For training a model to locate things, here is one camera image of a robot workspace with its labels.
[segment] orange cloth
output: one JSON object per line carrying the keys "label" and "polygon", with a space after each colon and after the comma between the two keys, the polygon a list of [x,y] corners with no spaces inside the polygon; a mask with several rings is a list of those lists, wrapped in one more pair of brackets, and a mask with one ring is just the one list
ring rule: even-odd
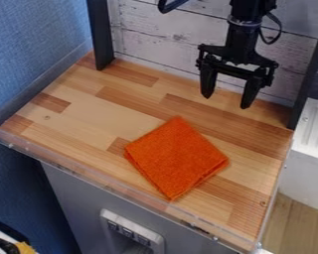
{"label": "orange cloth", "polygon": [[173,200],[229,164],[229,158],[181,117],[126,146],[125,157]]}

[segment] robotic arm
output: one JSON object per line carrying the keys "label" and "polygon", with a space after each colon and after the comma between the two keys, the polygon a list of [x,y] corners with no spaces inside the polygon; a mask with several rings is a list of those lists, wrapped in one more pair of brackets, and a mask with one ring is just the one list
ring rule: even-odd
{"label": "robotic arm", "polygon": [[[159,0],[158,8],[168,13],[188,0]],[[240,107],[249,108],[261,88],[271,86],[278,63],[262,57],[255,51],[260,36],[266,44],[275,43],[281,35],[280,21],[270,13],[276,8],[276,0],[231,0],[228,17],[229,30],[226,44],[220,46],[199,45],[197,68],[200,71],[201,92],[210,98],[215,91],[218,73],[246,80]],[[279,26],[278,35],[268,41],[261,31],[262,18],[267,16]],[[238,67],[239,64],[256,65],[256,70]]]}

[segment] wood grain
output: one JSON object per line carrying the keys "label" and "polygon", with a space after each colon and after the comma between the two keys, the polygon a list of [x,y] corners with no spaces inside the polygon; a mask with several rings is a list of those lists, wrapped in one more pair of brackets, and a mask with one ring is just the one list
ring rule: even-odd
{"label": "wood grain", "polygon": [[280,254],[312,253],[318,210],[300,202],[293,202],[283,234]]}
{"label": "wood grain", "polygon": [[[239,96],[228,91],[206,100],[186,78],[123,61],[105,71],[91,64],[90,56],[80,60],[1,128],[28,141],[36,157],[177,219],[197,215],[201,228],[249,251],[289,146],[292,132],[282,124],[289,109],[258,101],[238,110]],[[231,165],[167,203],[123,158],[123,148],[176,115],[226,153]]]}
{"label": "wood grain", "polygon": [[318,210],[278,193],[262,247],[274,254],[318,254]]}
{"label": "wood grain", "polygon": [[56,113],[62,113],[69,105],[71,105],[70,102],[58,99],[52,95],[43,92],[39,93],[36,97],[34,97],[31,100],[31,103],[45,107]]}
{"label": "wood grain", "polygon": [[286,223],[289,218],[291,203],[291,198],[279,193],[266,226],[262,239],[263,247],[274,254],[279,253]]}

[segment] gray base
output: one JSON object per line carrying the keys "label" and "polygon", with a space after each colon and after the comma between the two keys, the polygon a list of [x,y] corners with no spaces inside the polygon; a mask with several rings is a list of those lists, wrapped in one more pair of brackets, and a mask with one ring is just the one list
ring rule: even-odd
{"label": "gray base", "polygon": [[[103,208],[162,235],[165,238],[165,254],[237,253],[73,175],[46,164],[43,167],[83,254],[121,254],[125,250],[115,247],[129,244],[129,240],[122,235],[106,235],[103,231],[99,218]],[[108,237],[113,237],[113,240],[107,240]],[[118,246],[109,246],[115,239]]]}

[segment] black cable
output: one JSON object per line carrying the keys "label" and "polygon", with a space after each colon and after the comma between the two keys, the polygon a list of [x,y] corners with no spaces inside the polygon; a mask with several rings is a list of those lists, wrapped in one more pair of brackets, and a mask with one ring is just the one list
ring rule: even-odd
{"label": "black cable", "polygon": [[282,33],[282,30],[283,30],[283,25],[282,23],[280,22],[280,20],[274,16],[272,13],[267,13],[266,14],[267,18],[269,18],[270,20],[272,20],[274,23],[276,23],[278,25],[278,28],[279,28],[279,31],[278,31],[278,35],[273,38],[271,41],[268,41],[266,39],[266,37],[264,36],[261,28],[259,28],[259,35],[261,37],[261,40],[265,43],[265,44],[268,44],[268,45],[271,45],[271,44],[274,44],[275,42],[277,42],[281,36],[281,33]]}
{"label": "black cable", "polygon": [[168,13],[189,0],[174,0],[172,3],[166,4],[167,0],[159,0],[158,9],[161,13]]}

